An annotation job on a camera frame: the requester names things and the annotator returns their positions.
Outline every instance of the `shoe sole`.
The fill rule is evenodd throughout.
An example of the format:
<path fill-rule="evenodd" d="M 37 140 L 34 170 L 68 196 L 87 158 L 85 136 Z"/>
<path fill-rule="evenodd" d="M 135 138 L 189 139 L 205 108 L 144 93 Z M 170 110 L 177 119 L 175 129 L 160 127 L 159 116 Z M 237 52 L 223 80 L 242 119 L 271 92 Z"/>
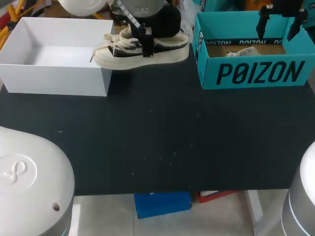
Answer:
<path fill-rule="evenodd" d="M 100 67 L 109 70 L 129 70 L 145 65 L 169 64 L 185 60 L 189 55 L 189 44 L 180 49 L 155 53 L 153 57 L 134 56 L 129 58 L 106 57 L 99 58 L 94 56 L 94 61 Z"/>

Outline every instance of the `open white box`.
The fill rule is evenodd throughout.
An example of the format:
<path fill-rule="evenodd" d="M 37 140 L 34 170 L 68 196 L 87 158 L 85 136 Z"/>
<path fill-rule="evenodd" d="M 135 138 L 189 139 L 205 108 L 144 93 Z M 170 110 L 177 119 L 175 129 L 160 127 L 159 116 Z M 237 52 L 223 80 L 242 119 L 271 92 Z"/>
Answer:
<path fill-rule="evenodd" d="M 112 71 L 90 63 L 113 21 L 22 18 L 0 52 L 0 79 L 13 93 L 106 96 Z"/>

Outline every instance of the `blue box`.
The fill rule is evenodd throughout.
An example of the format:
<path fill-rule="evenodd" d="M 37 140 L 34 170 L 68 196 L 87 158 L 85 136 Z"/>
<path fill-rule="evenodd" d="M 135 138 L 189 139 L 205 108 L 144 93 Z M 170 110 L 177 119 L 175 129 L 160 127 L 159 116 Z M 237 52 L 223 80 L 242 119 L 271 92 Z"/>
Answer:
<path fill-rule="evenodd" d="M 191 198 L 187 192 L 134 194 L 134 203 L 139 219 L 191 208 Z"/>
<path fill-rule="evenodd" d="M 193 52 L 204 89 L 240 89 L 302 86 L 315 65 L 315 45 L 307 32 L 291 40 L 287 34 L 293 18 L 271 15 L 262 41 L 258 40 L 257 11 L 201 12 L 196 16 Z M 209 57 L 211 45 L 279 44 L 283 55 Z"/>
<path fill-rule="evenodd" d="M 305 28 L 315 26 L 315 0 L 304 0 L 304 9 L 309 13 L 306 21 L 303 23 Z"/>

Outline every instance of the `black table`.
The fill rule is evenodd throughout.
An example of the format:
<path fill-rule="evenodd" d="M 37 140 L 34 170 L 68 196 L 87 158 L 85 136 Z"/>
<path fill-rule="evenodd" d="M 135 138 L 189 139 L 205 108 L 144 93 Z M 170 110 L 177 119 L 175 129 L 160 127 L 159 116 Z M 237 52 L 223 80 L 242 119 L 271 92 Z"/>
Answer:
<path fill-rule="evenodd" d="M 192 52 L 113 72 L 108 97 L 0 93 L 0 125 L 58 145 L 76 195 L 289 188 L 314 123 L 308 84 L 202 90 Z"/>

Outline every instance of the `black and white sneaker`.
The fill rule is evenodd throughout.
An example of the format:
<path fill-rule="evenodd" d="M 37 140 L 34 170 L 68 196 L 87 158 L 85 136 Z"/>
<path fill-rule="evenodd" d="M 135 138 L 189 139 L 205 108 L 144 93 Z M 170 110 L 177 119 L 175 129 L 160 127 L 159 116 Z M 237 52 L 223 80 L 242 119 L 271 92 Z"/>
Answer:
<path fill-rule="evenodd" d="M 154 39 L 154 54 L 143 57 L 142 47 L 126 28 L 118 35 L 106 34 L 105 42 L 94 48 L 92 57 L 96 64 L 111 70 L 128 70 L 144 65 L 176 63 L 189 55 L 189 37 L 181 31 L 169 38 Z"/>

